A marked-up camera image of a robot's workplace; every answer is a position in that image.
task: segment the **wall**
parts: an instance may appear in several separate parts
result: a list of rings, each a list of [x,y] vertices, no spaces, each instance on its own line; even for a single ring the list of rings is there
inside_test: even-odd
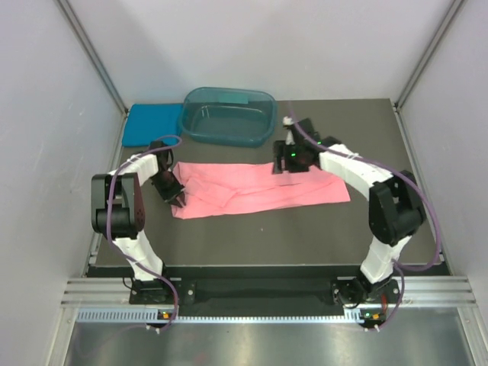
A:
[[[488,323],[488,2],[470,0],[403,110],[451,265]]]
[[[121,114],[52,0],[1,2],[0,364],[45,361]]]
[[[392,98],[451,0],[70,0],[126,104],[199,86]]]

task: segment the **pink cloth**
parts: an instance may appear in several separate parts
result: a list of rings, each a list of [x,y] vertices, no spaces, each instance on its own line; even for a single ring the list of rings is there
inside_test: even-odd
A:
[[[344,181],[315,166],[293,174],[273,175],[272,169],[273,163],[179,162],[173,172],[185,186],[186,206],[172,206],[173,216],[194,219],[349,201]]]

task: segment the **folded cloth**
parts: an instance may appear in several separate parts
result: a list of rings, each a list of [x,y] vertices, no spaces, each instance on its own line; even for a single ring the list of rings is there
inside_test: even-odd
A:
[[[344,181],[315,166],[309,172],[293,174],[273,175],[272,169],[272,162],[179,162],[173,172],[185,186],[186,206],[172,206],[173,216],[194,219],[349,201]]]

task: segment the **white side panel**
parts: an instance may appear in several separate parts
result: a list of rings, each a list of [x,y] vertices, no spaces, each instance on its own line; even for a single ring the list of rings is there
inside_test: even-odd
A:
[[[488,322],[488,2],[470,0],[449,30],[403,116],[445,235]]]
[[[0,364],[41,365],[121,115],[52,0],[0,11]]]
[[[451,0],[71,0],[127,105],[226,86],[392,98]]]

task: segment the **metal floor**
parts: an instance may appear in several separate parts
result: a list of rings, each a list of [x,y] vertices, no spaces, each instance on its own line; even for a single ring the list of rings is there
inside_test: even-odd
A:
[[[401,309],[380,333],[352,324],[178,324],[161,335],[139,328],[111,338],[126,326],[76,324],[65,366],[474,364],[453,309]],[[80,358],[76,339],[82,354],[102,347]]]
[[[295,101],[299,118],[310,117],[321,136],[334,136],[352,151],[409,169],[400,130],[387,99]],[[287,115],[287,103],[278,103],[278,121]],[[272,161],[272,143],[285,131],[277,125],[274,135],[258,149],[196,143],[189,137],[175,150],[183,162],[264,163]],[[122,160],[141,149],[124,149]],[[295,207],[245,215],[174,219],[150,183],[143,187],[146,234],[155,253],[168,265],[344,265],[361,263],[371,243],[368,205],[349,188],[351,202]],[[434,252],[428,225],[404,249],[401,261],[424,263]],[[127,261],[103,241],[97,266],[123,265]]]

